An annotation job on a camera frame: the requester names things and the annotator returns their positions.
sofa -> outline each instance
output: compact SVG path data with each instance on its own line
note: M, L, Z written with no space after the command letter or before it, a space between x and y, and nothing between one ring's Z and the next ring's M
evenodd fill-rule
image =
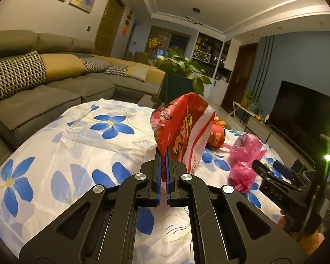
M43 58L47 72L55 71L55 67L80 69L83 65L78 58L92 57L94 43L29 30L0 31L0 61L11 61L35 51ZM50 61L48 66L46 59L51 56L54 61ZM158 93L164 72L131 61L99 58L113 64L126 63L128 67L142 66L147 71L145 82L100 72L83 74L83 70L67 72L57 80L47 78L43 84L0 101L0 136L14 149L72 106L101 98L115 98L117 93L138 99L145 94Z

blue wall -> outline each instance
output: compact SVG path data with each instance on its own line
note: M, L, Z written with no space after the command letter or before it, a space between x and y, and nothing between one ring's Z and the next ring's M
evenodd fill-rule
M264 116L270 114L282 80L330 96L330 31L304 31L261 38L248 90L254 83L257 88L263 70L267 74L264 84L264 75L261 78L256 100L261 88L258 103L262 105Z

black tv screen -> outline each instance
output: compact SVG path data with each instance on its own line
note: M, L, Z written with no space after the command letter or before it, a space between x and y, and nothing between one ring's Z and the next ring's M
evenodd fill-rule
M330 96L282 81L268 123L316 162L328 151L320 134L330 137Z

crumpled pink bag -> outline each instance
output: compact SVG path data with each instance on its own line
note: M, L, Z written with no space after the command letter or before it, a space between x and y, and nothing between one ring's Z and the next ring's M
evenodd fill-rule
M252 169L252 162L260 160L267 150L262 150L262 143L253 134L242 134L237 138L233 146L224 144L223 147L230 149L232 161L237 162L229 174L229 184L241 193L246 193L252 187L256 173Z

sofa backrest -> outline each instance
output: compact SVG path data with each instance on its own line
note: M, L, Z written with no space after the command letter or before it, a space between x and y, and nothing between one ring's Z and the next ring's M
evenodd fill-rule
M92 56L94 43L81 38L35 33L30 30L0 31L0 60L26 54L72 53L78 57Z

